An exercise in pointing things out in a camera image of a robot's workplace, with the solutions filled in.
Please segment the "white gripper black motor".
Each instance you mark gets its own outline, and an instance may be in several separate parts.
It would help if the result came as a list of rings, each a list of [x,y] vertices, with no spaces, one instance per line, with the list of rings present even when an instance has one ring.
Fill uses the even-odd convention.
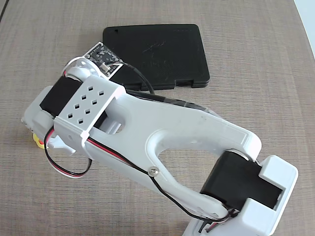
[[[21,122],[33,134],[46,134],[53,120],[81,84],[91,75],[99,75],[99,68],[84,56],[71,59],[62,70],[60,78],[46,87],[28,106]]]

